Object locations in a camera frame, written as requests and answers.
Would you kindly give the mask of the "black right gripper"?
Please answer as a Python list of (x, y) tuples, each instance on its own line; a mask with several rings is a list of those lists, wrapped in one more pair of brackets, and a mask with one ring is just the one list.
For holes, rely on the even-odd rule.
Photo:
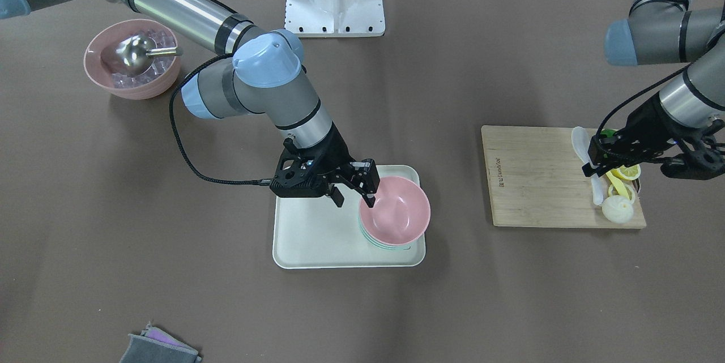
[(270, 190), (280, 198), (329, 197), (342, 208), (344, 195), (338, 184), (362, 195), (368, 208), (376, 202), (380, 177), (370, 157), (355, 161), (336, 126), (311, 148), (297, 148), (292, 138), (283, 141), (283, 152)]

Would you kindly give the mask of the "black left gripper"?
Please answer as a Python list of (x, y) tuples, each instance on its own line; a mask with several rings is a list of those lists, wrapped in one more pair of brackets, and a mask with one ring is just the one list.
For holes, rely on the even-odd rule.
[(724, 172), (723, 144), (715, 138), (721, 129), (720, 119), (707, 127), (679, 125), (653, 96), (628, 116), (613, 138), (599, 133), (591, 138), (591, 164), (583, 164), (582, 172), (585, 177), (601, 177), (620, 166), (653, 163), (671, 179), (714, 179)]

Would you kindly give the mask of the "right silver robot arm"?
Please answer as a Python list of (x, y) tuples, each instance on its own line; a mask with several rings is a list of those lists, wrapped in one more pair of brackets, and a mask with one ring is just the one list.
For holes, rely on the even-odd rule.
[[(71, 0), (2, 0), (2, 18), (24, 16)], [(341, 207), (338, 186), (357, 191), (373, 207), (379, 174), (373, 159), (350, 156), (306, 76), (300, 39), (285, 29), (265, 32), (218, 0), (106, 0), (170, 27), (215, 57), (174, 90), (199, 118), (267, 115), (283, 136), (271, 179), (254, 180), (281, 198), (329, 197)]]

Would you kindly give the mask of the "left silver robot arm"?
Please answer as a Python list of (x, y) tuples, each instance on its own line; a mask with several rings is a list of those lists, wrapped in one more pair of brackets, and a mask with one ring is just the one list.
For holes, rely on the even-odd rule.
[(691, 10), (693, 0), (634, 0), (612, 23), (605, 56), (616, 66), (683, 63), (655, 83), (658, 93), (611, 136), (596, 131), (583, 174), (601, 176), (621, 166), (660, 164), (673, 179), (709, 180), (723, 174), (723, 9)]

